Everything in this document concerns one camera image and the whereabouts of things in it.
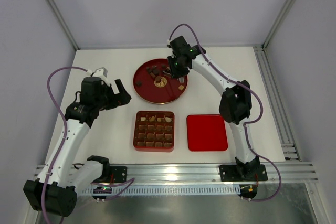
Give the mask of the red chocolate box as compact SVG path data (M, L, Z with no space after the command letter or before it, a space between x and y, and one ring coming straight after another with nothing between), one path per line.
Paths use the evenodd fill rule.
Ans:
M137 151L172 152L174 150L175 115L171 111L138 111L135 117L133 147Z

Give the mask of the red box lid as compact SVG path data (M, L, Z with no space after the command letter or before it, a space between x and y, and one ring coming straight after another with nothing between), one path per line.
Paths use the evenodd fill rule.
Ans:
M188 149L192 152L226 151L225 122L219 114L194 114L186 117Z

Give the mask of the metal tongs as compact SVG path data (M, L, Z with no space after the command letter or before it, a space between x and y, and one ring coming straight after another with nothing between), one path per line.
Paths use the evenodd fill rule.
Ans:
M174 76L171 73L171 70L169 68L163 69L162 74L166 77L169 77L169 78L173 79L173 80L177 80L179 83L184 83L185 82L184 77Z

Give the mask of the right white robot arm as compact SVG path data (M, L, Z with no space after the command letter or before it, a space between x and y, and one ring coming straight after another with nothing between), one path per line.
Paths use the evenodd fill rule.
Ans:
M260 159L254 151L249 125L252 109L251 89L247 81L237 81L226 74L199 46L190 46L183 36L167 43L172 55L167 58L171 77L182 79L190 70L201 74L221 95L219 113L229 124L235 143L235 165L226 166L225 175L237 180L253 180L260 168Z

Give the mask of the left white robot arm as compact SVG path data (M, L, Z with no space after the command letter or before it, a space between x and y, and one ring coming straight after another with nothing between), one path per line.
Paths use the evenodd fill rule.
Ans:
M128 104L131 96L120 79L115 80L118 93L101 77L85 77L79 100L71 103L62 117L64 123L59 140L43 170L35 180L27 180L23 191L34 210L43 213L47 222L49 214L68 217L74 210L78 193L93 182L103 182L110 177L109 159L91 155L84 165L70 174L77 151L101 111Z

